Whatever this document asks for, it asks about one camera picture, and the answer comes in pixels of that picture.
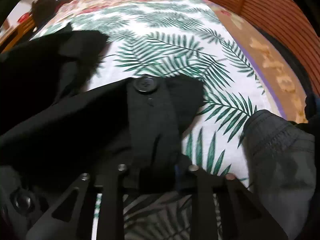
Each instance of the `floral blanket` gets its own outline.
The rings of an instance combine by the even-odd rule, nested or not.
[[[273,102],[252,63],[216,14],[203,0],[90,1],[63,6],[36,37],[54,33],[68,22],[74,30],[99,30],[108,35],[103,62],[87,90],[142,74],[167,77],[182,73],[201,80],[204,106],[184,135],[182,151],[208,172],[232,172],[248,186],[242,128],[257,110],[272,111]],[[177,235],[188,239],[189,197],[126,196],[124,202],[126,232],[133,230],[126,239],[173,239]]]

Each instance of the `black button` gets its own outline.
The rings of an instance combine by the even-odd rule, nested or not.
[[[142,94],[150,94],[158,87],[158,82],[153,76],[142,76],[133,82],[134,88]]]

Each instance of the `purple stripe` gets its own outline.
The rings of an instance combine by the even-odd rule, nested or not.
[[[268,80],[265,78],[264,74],[256,64],[256,62],[253,60],[253,58],[250,56],[248,51],[235,39],[235,42],[238,44],[239,48],[243,52],[243,54],[246,56],[246,58],[250,61],[251,66],[254,68],[254,71],[259,75],[259,78],[263,81],[264,85],[268,88],[269,93],[271,94],[273,100],[276,103],[276,106],[278,108],[278,111],[282,118],[287,119],[287,116],[283,110],[282,104],[279,101],[279,98],[276,96],[275,92],[273,91],[271,85],[269,84]]]

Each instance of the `screw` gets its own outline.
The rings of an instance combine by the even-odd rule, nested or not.
[[[127,169],[127,165],[125,165],[125,164],[118,165],[118,171],[125,171],[126,169]]]
[[[190,165],[189,166],[189,171],[197,171],[197,170],[199,170],[199,166],[197,166],[197,165]]]
[[[82,180],[88,180],[90,178],[90,175],[88,173],[82,174]]]

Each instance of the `metal screw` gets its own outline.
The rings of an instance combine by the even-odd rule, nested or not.
[[[88,180],[90,178],[90,175],[88,173],[82,174],[82,180]]]
[[[199,170],[199,166],[197,166],[197,165],[190,165],[189,166],[189,171],[197,171],[197,170]]]
[[[125,165],[125,164],[118,165],[118,171],[125,171],[126,169],[127,169],[127,165]]]

